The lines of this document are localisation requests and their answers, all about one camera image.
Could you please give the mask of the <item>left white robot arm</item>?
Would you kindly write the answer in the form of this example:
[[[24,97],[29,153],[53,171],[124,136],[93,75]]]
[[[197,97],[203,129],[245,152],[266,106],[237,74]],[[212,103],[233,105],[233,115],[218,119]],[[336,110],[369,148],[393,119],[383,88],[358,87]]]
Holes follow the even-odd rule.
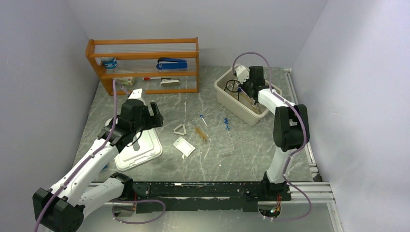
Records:
[[[137,142],[143,131],[163,125],[156,102],[151,102],[153,114],[142,100],[127,99],[120,114],[114,114],[102,128],[91,149],[57,183],[49,189],[39,188],[33,195],[36,232],[40,225],[54,232],[75,232],[86,213],[111,199],[127,201],[135,198],[133,181],[124,174],[111,175],[96,195],[85,196],[85,190],[103,167],[128,144]]]

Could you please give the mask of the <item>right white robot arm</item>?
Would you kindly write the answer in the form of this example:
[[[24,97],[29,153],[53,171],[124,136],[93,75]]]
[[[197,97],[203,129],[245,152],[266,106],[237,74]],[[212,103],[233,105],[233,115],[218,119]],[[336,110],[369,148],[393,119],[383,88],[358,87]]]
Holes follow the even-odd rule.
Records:
[[[271,83],[264,79],[262,66],[236,65],[234,75],[239,88],[274,114],[273,140],[276,146],[274,158],[266,171],[268,183],[262,185],[261,195],[273,200],[279,194],[277,184],[288,182],[287,171],[293,157],[309,142],[308,109],[279,95]]]

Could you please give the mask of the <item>black metal ring stand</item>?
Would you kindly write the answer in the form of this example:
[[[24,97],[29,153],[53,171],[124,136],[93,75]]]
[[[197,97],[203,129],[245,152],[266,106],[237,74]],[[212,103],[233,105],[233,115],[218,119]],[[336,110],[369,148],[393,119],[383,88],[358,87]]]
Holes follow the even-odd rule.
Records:
[[[240,82],[238,80],[228,80],[225,83],[224,91],[228,93],[238,93],[240,92]]]

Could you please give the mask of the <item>brown test tube brush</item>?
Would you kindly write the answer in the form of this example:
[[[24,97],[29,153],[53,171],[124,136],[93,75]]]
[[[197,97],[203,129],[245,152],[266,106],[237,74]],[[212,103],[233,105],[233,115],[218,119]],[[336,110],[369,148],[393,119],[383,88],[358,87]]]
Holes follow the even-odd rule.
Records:
[[[195,127],[195,132],[201,137],[204,142],[208,141],[208,135],[200,127]]]

